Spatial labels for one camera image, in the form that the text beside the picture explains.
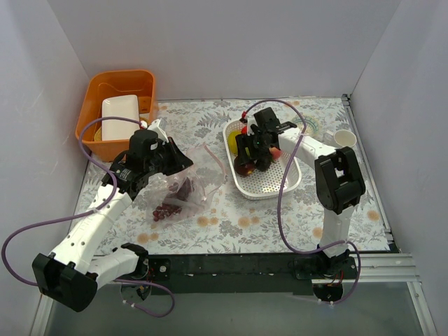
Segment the dark red plum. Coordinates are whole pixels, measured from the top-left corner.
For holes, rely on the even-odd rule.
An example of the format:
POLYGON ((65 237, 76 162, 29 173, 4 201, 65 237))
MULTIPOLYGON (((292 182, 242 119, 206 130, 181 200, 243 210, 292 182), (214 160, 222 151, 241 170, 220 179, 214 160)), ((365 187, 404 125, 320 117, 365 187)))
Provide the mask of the dark red plum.
POLYGON ((234 159, 234 170, 238 175, 247 177, 256 170, 256 166, 253 163, 242 164, 239 156, 237 156, 234 159))

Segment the clear zip top bag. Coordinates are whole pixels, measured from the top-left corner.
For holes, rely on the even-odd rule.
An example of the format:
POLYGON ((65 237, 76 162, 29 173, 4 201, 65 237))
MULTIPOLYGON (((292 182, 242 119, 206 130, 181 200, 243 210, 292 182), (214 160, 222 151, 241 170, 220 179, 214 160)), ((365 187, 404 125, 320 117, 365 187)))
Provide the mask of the clear zip top bag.
POLYGON ((146 220, 149 224, 166 227, 202 214, 211 206, 215 193, 224 184, 226 177, 224 165, 206 144, 187 150, 186 156, 193 161, 191 167, 171 176, 158 174, 150 178, 146 196, 146 220), (173 182, 181 183, 186 177, 192 179, 195 187, 186 208, 172 219, 155 222, 152 212, 168 193, 168 187, 173 182))

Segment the red grape bunch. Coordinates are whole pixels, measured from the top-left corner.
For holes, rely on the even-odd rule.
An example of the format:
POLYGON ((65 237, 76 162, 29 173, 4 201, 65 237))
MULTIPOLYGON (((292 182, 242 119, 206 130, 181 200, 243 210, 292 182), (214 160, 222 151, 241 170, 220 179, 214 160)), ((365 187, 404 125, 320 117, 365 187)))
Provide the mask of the red grape bunch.
POLYGON ((157 205, 153 210, 153 220, 158 222, 179 215, 186 208, 186 204, 194 191, 195 187, 191 178, 186 177, 181 183, 173 182, 168 187, 168 193, 164 196, 160 205, 157 205))

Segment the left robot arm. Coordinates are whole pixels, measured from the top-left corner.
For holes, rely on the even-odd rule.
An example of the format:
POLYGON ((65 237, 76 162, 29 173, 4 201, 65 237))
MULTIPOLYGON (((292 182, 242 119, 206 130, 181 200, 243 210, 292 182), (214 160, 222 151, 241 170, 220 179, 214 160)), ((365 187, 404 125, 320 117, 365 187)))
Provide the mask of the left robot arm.
POLYGON ((49 255, 38 254, 32 269, 40 292, 75 312, 83 311, 104 285, 120 278, 144 280, 149 253, 126 243, 104 257, 95 251, 105 234, 156 174, 171 176, 193 165, 171 137, 137 130, 129 148, 112 162, 101 180, 92 211, 81 219, 49 255))

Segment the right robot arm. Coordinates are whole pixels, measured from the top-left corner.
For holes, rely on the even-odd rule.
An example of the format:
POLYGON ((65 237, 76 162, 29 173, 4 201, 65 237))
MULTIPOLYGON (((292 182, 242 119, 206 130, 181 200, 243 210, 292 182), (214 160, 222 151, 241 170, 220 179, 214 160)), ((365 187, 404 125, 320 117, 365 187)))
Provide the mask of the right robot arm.
POLYGON ((323 231, 316 249, 296 252, 300 261, 295 269, 308 277, 335 277, 350 261, 351 217, 366 190, 354 150, 328 146, 307 136, 296 124, 280 122, 271 108, 255 113, 252 120, 240 120, 246 131, 235 137, 237 174, 246 176, 256 169, 267 171, 274 160, 274 148, 314 170, 316 195, 324 208, 323 231))

